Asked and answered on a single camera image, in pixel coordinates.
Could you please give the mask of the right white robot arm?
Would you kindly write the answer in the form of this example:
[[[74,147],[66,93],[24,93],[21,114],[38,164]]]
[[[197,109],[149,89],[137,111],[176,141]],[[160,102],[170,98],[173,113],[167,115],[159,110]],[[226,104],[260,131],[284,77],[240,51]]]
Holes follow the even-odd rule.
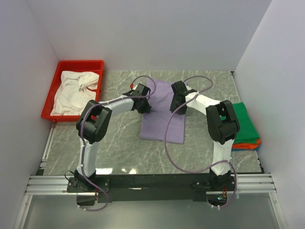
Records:
[[[183,81],[171,85],[173,98],[170,111],[184,115],[187,108],[206,115],[208,133],[213,140],[213,162],[209,168],[209,186],[221,190],[234,182],[231,176],[231,150],[240,124],[233,104],[229,100],[218,101],[186,86]]]

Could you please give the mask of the lavender t shirt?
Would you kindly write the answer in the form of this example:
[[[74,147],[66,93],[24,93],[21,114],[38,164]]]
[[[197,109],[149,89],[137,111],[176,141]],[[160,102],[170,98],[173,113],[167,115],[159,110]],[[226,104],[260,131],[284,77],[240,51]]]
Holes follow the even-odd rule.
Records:
[[[144,140],[163,141],[183,144],[185,116],[170,112],[173,98],[171,82],[155,80],[155,83],[147,80],[147,86],[151,89],[156,85],[155,93],[149,98],[151,106],[149,113],[142,115],[140,138]]]

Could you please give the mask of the green t shirt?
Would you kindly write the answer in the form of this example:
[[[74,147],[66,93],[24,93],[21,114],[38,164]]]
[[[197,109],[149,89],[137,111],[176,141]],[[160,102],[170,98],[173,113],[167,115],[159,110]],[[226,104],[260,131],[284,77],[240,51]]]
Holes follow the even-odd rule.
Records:
[[[244,103],[233,104],[234,111],[240,124],[240,131],[234,141],[235,145],[258,145],[260,136],[254,127]]]

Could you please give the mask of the orange t shirt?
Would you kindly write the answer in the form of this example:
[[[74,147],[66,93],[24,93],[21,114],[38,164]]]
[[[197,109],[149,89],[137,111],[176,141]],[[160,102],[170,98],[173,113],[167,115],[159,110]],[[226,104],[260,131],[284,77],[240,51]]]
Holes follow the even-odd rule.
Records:
[[[234,143],[232,146],[232,150],[238,151],[238,150],[257,150],[261,144],[260,139],[256,139],[251,142],[243,142],[243,143]]]

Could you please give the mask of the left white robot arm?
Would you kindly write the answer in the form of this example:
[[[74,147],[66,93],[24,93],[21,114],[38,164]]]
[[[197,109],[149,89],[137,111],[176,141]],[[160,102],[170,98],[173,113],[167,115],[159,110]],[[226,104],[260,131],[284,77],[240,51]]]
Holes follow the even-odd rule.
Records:
[[[140,83],[116,99],[105,102],[90,100],[86,104],[76,124],[81,149],[79,163],[74,172],[74,178],[83,191],[89,192],[97,187],[96,154],[99,142],[107,133],[110,119],[120,113],[134,110],[140,114],[149,113],[150,92],[149,87]]]

